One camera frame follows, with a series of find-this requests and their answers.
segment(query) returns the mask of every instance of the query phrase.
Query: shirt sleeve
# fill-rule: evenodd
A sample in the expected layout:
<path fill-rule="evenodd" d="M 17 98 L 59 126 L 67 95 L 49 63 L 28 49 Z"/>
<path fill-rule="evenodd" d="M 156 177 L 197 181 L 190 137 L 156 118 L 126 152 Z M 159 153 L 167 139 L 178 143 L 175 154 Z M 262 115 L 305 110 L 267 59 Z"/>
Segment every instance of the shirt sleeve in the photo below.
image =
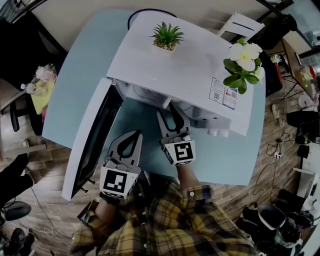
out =
<path fill-rule="evenodd" d="M 253 244 L 231 221 L 226 213 L 213 202 L 213 188 L 199 185 L 182 192 L 182 210 L 191 229 L 206 236 L 216 251 L 230 256 L 258 255 Z"/>
<path fill-rule="evenodd" d="M 84 256 L 95 247 L 101 247 L 114 231 L 97 218 L 94 210 L 87 212 L 84 223 L 73 236 L 69 253 L 71 256 Z"/>

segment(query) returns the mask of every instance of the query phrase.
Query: white marker cube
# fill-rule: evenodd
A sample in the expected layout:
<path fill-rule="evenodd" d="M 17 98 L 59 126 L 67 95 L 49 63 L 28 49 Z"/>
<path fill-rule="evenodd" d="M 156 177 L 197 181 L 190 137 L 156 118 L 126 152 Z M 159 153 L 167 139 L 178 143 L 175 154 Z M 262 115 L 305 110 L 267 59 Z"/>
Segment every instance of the white marker cube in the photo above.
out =
<path fill-rule="evenodd" d="M 100 191 L 110 197 L 126 199 L 137 182 L 139 173 L 101 167 Z"/>
<path fill-rule="evenodd" d="M 195 141 L 189 140 L 165 144 L 164 153 L 172 166 L 189 164 L 196 159 Z"/>

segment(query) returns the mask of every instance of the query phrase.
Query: green succulent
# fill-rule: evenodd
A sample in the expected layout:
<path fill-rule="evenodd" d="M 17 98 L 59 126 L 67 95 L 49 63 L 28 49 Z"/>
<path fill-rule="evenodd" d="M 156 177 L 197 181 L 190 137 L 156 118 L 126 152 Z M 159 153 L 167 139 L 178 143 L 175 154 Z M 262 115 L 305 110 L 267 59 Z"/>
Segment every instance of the green succulent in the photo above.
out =
<path fill-rule="evenodd" d="M 184 33 L 178 32 L 180 28 L 175 26 L 172 28 L 171 24 L 167 26 L 166 23 L 162 22 L 162 25 L 157 25 L 154 30 L 154 35 L 150 36 L 154 38 L 153 45 L 173 51 L 176 44 L 180 45 L 183 41 L 182 35 Z"/>

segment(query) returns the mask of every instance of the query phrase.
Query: potted plant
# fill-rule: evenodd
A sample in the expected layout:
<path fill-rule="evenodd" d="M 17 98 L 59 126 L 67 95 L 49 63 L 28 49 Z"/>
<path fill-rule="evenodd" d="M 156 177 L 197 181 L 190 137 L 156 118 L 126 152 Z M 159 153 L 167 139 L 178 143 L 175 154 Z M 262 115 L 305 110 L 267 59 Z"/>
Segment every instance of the potted plant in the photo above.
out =
<path fill-rule="evenodd" d="M 162 22 L 161 25 L 157 25 L 154 30 L 154 35 L 150 36 L 154 38 L 153 46 L 156 50 L 161 50 L 164 53 L 172 54 L 176 49 L 177 45 L 180 45 L 180 42 L 183 41 L 182 35 L 184 33 L 178 32 L 180 28 L 175 26 L 172 28 L 171 24 L 167 26 L 166 23 Z"/>
<path fill-rule="evenodd" d="M 259 45 L 239 39 L 230 48 L 230 58 L 223 61 L 225 68 L 231 73 L 224 79 L 223 84 L 230 88 L 237 88 L 239 94 L 247 91 L 246 81 L 252 85 L 257 84 L 265 74 L 259 58 L 261 52 Z"/>

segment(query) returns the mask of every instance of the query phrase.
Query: warning label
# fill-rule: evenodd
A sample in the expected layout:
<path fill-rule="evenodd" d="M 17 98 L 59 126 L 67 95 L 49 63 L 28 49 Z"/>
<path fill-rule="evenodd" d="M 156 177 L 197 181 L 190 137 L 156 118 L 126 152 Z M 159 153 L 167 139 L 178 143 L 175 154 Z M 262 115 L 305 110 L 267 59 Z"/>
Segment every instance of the warning label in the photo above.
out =
<path fill-rule="evenodd" d="M 222 84 L 216 78 L 212 78 L 211 90 L 209 94 L 209 99 L 218 102 L 232 110 L 236 108 L 238 90 L 234 88 L 229 88 Z"/>

